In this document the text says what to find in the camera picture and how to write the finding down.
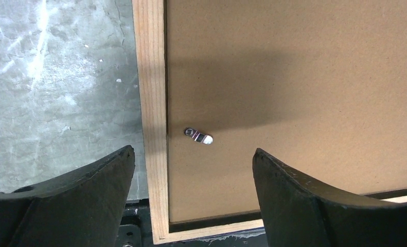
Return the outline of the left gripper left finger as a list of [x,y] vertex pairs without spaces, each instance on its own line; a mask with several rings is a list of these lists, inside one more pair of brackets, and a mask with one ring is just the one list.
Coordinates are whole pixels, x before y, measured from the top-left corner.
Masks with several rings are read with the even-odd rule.
[[0,246],[113,246],[135,169],[132,146],[0,192]]

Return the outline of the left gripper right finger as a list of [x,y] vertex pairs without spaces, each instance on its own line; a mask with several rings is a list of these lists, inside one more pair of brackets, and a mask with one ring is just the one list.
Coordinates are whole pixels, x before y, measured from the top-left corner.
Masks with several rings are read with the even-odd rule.
[[269,246],[407,246],[407,202],[338,189],[262,149],[253,178]]

